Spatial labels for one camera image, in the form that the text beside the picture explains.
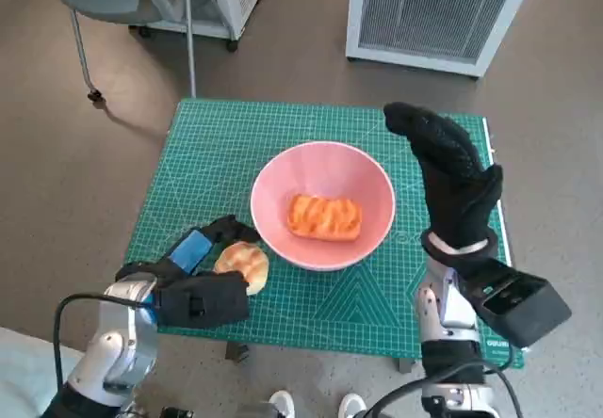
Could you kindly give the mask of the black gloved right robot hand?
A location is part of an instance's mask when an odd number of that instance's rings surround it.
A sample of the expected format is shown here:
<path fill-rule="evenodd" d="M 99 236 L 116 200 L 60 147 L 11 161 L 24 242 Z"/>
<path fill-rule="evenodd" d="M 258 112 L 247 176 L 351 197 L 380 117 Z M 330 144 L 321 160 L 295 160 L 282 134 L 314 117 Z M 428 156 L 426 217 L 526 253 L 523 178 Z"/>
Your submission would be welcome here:
<path fill-rule="evenodd" d="M 421 168 L 434 245 L 449 254 L 485 248 L 502 167 L 486 168 L 470 135 L 450 118 L 402 102 L 386 104 L 383 113 L 388 131 L 406 137 Z"/>

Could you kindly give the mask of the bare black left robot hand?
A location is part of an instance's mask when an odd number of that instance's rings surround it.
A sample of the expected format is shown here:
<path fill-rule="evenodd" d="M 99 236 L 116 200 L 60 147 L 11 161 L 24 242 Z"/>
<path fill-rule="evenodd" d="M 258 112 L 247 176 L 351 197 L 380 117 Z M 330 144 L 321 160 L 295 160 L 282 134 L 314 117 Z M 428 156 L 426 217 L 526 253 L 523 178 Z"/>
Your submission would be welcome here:
<path fill-rule="evenodd" d="M 166 287 L 191 277 L 218 244 L 230 245 L 237 241 L 256 243 L 259 240 L 257 230 L 237 221 L 234 215 L 219 217 L 203 227 L 189 229 L 158 261 L 133 261 L 123 265 L 116 273 L 115 281 L 148 274 L 156 279 L 158 287 Z"/>

